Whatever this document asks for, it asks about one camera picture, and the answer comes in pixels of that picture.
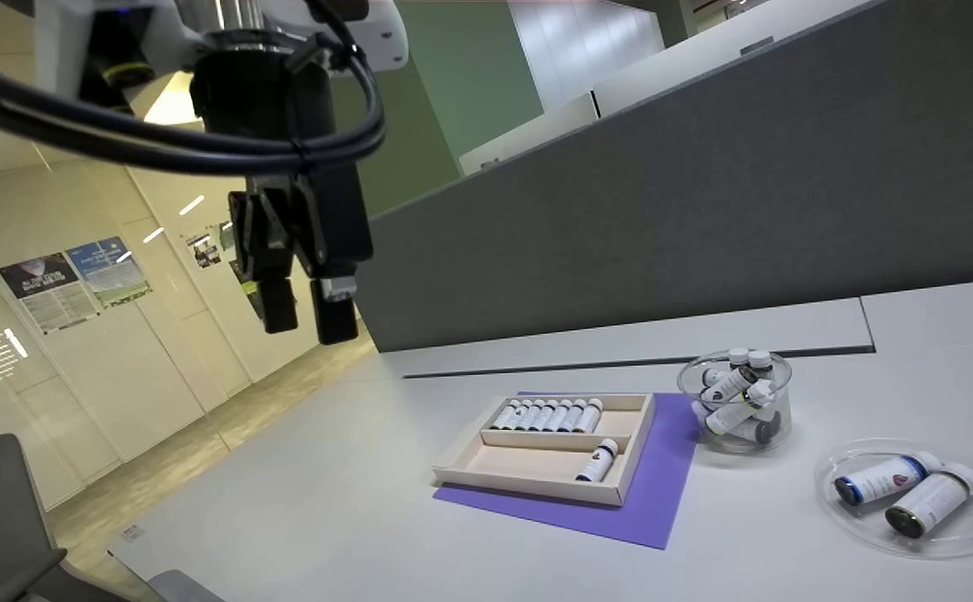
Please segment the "ceiling light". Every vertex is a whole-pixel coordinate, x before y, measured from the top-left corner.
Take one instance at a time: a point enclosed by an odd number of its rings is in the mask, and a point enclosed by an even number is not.
[[[10,343],[16,347],[20,359],[26,359],[26,347],[20,343],[20,339],[15,336],[15,328],[4,332],[10,339]]]
[[[198,205],[204,205],[207,197],[198,194],[191,205],[180,209],[180,218],[191,214]]]
[[[145,245],[155,245],[155,238],[160,238],[163,234],[163,229],[155,229],[146,238],[145,238]]]

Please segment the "gray wall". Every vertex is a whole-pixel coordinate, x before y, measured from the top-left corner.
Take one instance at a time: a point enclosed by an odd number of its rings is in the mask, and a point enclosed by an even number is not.
[[[973,2],[885,0],[374,223],[380,347],[973,280]]]

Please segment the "white table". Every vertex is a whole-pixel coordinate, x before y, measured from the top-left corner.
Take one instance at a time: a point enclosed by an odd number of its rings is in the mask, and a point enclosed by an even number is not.
[[[232,602],[973,598],[973,559],[870,549],[817,506],[818,457],[856,443],[927,443],[973,463],[973,287],[866,297],[866,311],[880,350],[798,359],[795,436],[774,457],[694,457],[666,553],[434,503],[433,465],[510,390],[666,390],[680,367],[409,382],[388,359],[112,553],[145,580],[180,569]]]

